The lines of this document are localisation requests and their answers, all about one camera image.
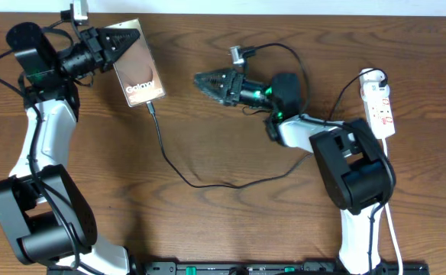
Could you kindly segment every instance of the power strip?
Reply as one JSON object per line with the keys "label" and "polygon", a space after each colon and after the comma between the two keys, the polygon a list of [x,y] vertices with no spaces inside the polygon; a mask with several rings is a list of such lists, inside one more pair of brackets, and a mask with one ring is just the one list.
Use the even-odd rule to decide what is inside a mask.
{"label": "power strip", "polygon": [[384,73],[374,70],[362,75],[360,80],[360,96],[364,101],[367,123],[377,139],[384,139],[395,134],[393,113],[389,101],[389,85],[380,87]]}

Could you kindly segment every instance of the white power strip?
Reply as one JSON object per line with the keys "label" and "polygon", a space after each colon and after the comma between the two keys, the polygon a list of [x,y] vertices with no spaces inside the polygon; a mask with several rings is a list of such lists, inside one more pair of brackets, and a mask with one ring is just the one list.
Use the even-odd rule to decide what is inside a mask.
{"label": "white power strip", "polygon": [[360,96],[364,101],[367,123],[377,139],[392,136],[395,133],[393,113],[389,101],[389,85],[380,87],[380,81],[386,76],[379,70],[362,75],[360,80]]}
{"label": "white power strip", "polygon": [[[360,73],[365,73],[369,69],[364,69]],[[367,123],[377,139],[383,141],[384,154],[388,157],[386,138],[395,134],[393,113],[389,101],[389,86],[380,87],[381,80],[386,76],[380,70],[373,70],[360,76],[360,96],[364,101]],[[402,257],[399,251],[398,240],[393,227],[393,218],[389,209],[389,203],[385,204],[386,217],[388,220],[389,232],[393,240],[394,251],[398,259],[398,275],[403,275]]]}

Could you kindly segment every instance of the wood grain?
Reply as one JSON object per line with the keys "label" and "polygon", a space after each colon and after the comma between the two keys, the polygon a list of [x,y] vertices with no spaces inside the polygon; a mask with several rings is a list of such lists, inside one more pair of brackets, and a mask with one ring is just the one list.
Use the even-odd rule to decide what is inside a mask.
{"label": "wood grain", "polygon": [[[446,18],[93,14],[91,25],[131,18],[140,18],[167,90],[155,102],[166,151],[195,184],[274,176],[302,156],[270,142],[262,117],[224,108],[192,85],[194,73],[231,65],[228,47],[279,41],[296,49],[310,73],[309,112],[317,117],[328,114],[360,69],[387,71],[397,131],[389,139],[398,179],[391,205],[402,255],[425,260],[431,274],[446,274]],[[56,20],[53,14],[0,14],[0,53],[14,24]],[[0,75],[12,83],[20,70],[13,57],[0,62]],[[262,81],[297,70],[277,49],[262,50],[250,62],[250,77]],[[110,241],[140,257],[181,261],[338,254],[339,213],[313,159],[284,180],[249,189],[191,189],[164,162],[150,115],[127,106],[113,72],[97,76],[92,89],[81,88],[80,97],[68,170]],[[355,85],[338,116],[363,115]],[[26,123],[21,100],[0,85],[0,180],[18,158]],[[381,255],[395,260],[385,221],[380,236]],[[0,228],[0,273],[12,272],[44,268],[20,265]]]}

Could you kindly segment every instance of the white cable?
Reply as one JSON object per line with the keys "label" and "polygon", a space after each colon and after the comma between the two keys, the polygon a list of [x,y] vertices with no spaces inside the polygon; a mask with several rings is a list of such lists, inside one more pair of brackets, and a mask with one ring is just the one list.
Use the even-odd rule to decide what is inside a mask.
{"label": "white cable", "polygon": [[[384,154],[386,155],[386,157],[388,157],[388,145],[386,143],[386,139],[383,138],[382,142],[383,142]],[[396,252],[396,259],[398,260],[398,275],[403,275],[403,262],[401,258],[401,253],[399,252],[398,240],[396,239],[396,233],[394,232],[393,218],[391,217],[391,210],[389,210],[388,202],[384,205],[384,209],[386,210],[389,232],[391,233],[391,240],[393,240],[393,247],[394,251]]]}

